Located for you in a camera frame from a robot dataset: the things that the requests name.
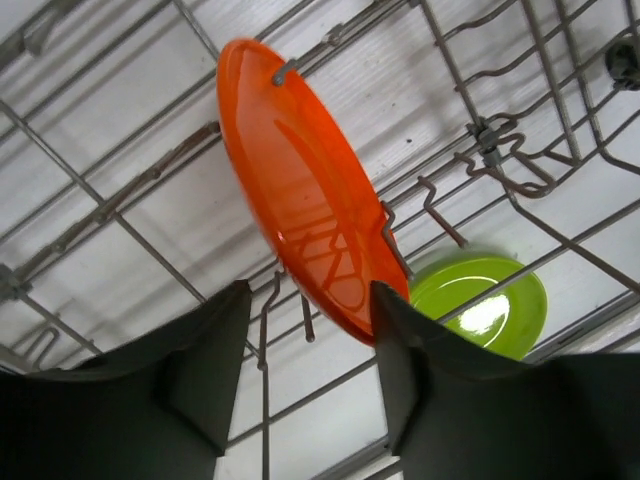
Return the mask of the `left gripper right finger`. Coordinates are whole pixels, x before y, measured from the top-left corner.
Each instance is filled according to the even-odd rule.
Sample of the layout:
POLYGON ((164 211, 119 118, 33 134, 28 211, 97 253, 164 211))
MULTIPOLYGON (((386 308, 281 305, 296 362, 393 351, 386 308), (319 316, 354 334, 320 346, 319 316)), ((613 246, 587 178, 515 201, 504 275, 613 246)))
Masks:
POLYGON ((635 479, 639 357, 492 353, 370 285, 393 455, 407 479, 635 479))

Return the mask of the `orange plate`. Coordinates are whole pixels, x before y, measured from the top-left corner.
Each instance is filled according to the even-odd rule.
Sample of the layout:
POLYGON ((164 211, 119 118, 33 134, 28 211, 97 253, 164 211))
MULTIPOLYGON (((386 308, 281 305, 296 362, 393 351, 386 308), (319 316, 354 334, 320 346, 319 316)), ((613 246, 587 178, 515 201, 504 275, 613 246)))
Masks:
POLYGON ((222 50, 219 123, 231 165, 266 241, 309 301, 371 346, 369 285, 408 297, 408 280, 385 241, 387 215, 356 153, 297 72, 250 38, 222 50))

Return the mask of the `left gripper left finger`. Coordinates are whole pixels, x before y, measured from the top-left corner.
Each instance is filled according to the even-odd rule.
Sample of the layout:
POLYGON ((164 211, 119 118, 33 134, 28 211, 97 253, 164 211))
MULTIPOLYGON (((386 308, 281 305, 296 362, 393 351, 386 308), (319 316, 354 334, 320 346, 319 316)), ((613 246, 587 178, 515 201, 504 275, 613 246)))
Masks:
POLYGON ((76 367, 1 377, 5 479, 210 479, 228 445, 251 289, 76 367))

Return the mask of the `green plate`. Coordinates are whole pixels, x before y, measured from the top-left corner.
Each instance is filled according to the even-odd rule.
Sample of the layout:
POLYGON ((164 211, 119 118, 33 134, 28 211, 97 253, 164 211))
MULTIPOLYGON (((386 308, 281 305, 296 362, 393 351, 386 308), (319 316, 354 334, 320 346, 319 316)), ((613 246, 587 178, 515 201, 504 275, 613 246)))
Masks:
MULTIPOLYGON (((410 282, 410 303, 439 320, 523 268, 496 253, 458 253, 432 263, 422 260, 410 282)), ((444 326, 493 353, 523 359, 537 342, 547 318, 546 290, 529 273, 447 320, 444 326)))

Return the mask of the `grey wire dish rack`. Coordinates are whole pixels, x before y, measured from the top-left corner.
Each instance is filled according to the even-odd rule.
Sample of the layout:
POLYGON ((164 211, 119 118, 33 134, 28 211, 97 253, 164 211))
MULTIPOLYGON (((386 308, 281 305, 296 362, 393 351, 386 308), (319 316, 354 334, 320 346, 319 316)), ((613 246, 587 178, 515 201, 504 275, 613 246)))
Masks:
POLYGON ((236 278, 248 334, 219 479, 397 479, 373 352, 301 299, 220 137, 216 60, 297 59, 414 269, 475 251, 537 274, 532 361, 639 349, 639 96, 607 49, 635 1, 5 1, 1 356, 70 367, 236 278))

